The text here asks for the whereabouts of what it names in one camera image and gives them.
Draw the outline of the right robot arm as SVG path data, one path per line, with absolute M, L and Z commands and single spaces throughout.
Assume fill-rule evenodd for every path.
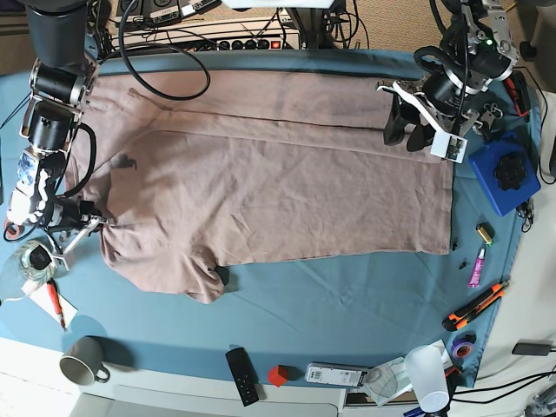
M 58 256 L 109 224 L 93 202 L 77 199 L 95 169 L 97 143 L 94 130 L 82 121 L 83 103 L 93 90 L 104 59 L 85 50 L 89 21 L 86 1 L 27 1 L 25 9 L 37 55 L 30 72 L 30 94 L 20 135 L 28 146 L 17 162 L 17 177 L 10 194 L 5 231 L 26 227 L 75 237 Z M 58 191 L 69 165 L 79 131 L 89 138 L 89 164 L 72 188 Z

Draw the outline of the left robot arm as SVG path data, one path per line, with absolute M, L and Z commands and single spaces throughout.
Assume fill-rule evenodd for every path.
M 379 82 L 377 89 L 392 95 L 383 141 L 404 141 L 406 126 L 414 127 L 407 140 L 411 152 L 430 146 L 434 134 L 446 131 L 463 136 L 472 121 L 473 98 L 503 81 L 519 61 L 506 11 L 499 1 L 444 1 L 450 24 L 441 19 L 438 5 L 430 8 L 442 35 L 437 46 L 414 52 L 414 62 L 425 71 L 419 81 Z

